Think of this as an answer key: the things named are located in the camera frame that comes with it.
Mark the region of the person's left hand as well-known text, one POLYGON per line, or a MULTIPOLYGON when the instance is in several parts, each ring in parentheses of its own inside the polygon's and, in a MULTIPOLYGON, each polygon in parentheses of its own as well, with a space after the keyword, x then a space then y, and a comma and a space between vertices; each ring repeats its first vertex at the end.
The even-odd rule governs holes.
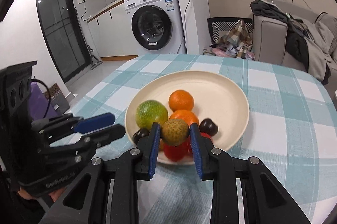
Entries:
POLYGON ((67 189, 67 187, 63 187, 63 188, 57 189, 57 190, 55 190, 53 192, 50 192, 50 193, 35 194, 35 195, 32 196, 24 188, 20 188, 17 191, 17 193, 19 194, 19 196, 21 196, 25 200, 37 200, 38 198, 42 198, 44 196, 49 196, 51 198, 51 200, 53 202, 55 202, 65 192, 66 189, 67 189))

